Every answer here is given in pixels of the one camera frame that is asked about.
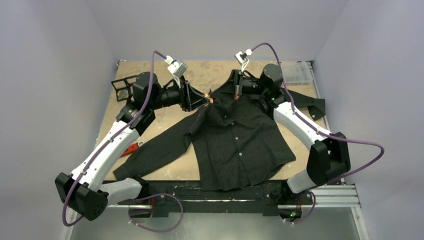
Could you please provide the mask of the black pinstriped shirt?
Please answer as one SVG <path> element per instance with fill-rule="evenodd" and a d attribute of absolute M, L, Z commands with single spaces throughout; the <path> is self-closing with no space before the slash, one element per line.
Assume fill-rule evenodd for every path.
<path fill-rule="evenodd" d="M 143 177 L 193 146 L 204 191 L 229 191 L 269 180 L 296 156 L 258 99 L 217 99 L 199 107 L 134 151 L 113 171 L 120 181 Z"/>

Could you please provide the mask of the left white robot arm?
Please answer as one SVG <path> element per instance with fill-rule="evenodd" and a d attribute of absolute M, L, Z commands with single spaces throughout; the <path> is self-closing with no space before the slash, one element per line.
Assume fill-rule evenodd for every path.
<path fill-rule="evenodd" d="M 76 224 L 68 222 L 69 209 L 81 219 L 92 221 L 110 205 L 127 200 L 138 205 L 146 203 L 149 191 L 139 178 L 127 177 L 105 184 L 108 172 L 155 120 L 155 110 L 178 105 L 191 112 L 211 101 L 184 76 L 173 76 L 161 86 L 157 76 L 147 71 L 125 77 L 122 82 L 128 88 L 128 98 L 108 134 L 78 167 L 68 174 L 61 172 L 54 181 L 63 203 L 62 221 L 66 227 Z"/>

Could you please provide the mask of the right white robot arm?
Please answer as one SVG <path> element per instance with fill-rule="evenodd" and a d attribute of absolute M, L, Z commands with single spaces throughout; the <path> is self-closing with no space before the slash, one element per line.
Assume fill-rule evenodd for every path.
<path fill-rule="evenodd" d="M 239 100 L 242 96 L 257 99 L 266 115 L 285 126 L 309 150 L 306 168 L 281 183 L 276 202 L 293 204 L 306 190 L 347 173 L 351 163 L 346 137 L 341 132 L 331 133 L 306 117 L 294 105 L 294 98 L 283 84 L 281 67 L 269 63 L 260 77 L 244 69 L 233 69 L 228 79 L 209 96 L 214 100 Z"/>

